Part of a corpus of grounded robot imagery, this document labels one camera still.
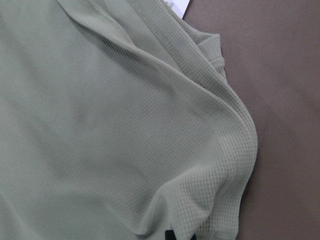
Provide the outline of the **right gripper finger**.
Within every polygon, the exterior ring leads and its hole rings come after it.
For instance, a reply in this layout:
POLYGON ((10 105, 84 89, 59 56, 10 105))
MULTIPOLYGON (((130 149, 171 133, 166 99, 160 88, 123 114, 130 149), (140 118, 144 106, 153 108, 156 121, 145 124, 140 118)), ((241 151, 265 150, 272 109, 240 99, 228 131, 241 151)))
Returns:
POLYGON ((174 230, 165 231, 165 240, 177 240, 174 230))

